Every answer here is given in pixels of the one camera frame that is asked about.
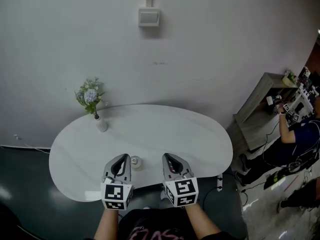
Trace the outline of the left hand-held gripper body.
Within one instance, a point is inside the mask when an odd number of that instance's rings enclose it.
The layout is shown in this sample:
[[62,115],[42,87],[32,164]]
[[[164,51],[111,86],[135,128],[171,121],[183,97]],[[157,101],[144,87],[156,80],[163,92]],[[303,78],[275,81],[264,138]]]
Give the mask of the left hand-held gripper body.
[[130,176],[103,176],[100,184],[101,200],[106,210],[126,211],[133,196]]

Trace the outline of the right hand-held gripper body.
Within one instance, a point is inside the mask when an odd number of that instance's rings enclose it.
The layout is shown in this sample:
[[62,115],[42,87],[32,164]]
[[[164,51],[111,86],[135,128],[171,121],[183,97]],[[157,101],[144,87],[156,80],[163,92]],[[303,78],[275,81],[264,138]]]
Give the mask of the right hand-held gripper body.
[[198,181],[193,174],[164,176],[162,199],[170,201],[173,207],[185,207],[197,202]]

